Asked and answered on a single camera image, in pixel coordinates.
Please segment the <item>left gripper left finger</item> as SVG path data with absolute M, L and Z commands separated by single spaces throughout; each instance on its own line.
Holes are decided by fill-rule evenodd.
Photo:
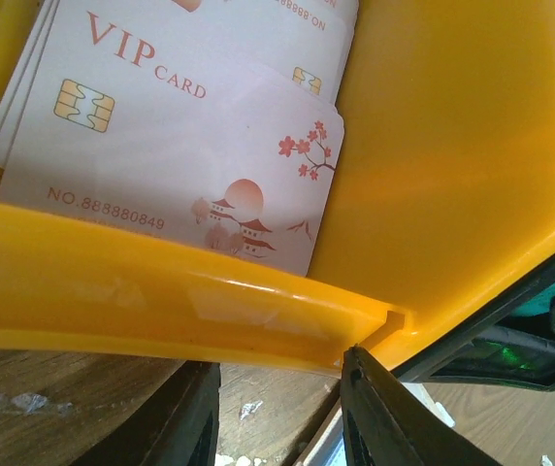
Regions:
M 198 465 L 215 463 L 220 365 L 186 361 L 76 465 Z

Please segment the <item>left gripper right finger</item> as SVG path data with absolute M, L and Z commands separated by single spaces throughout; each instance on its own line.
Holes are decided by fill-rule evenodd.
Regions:
M 498 463 L 439 420 L 362 347 L 344 353 L 340 395 L 348 465 Z

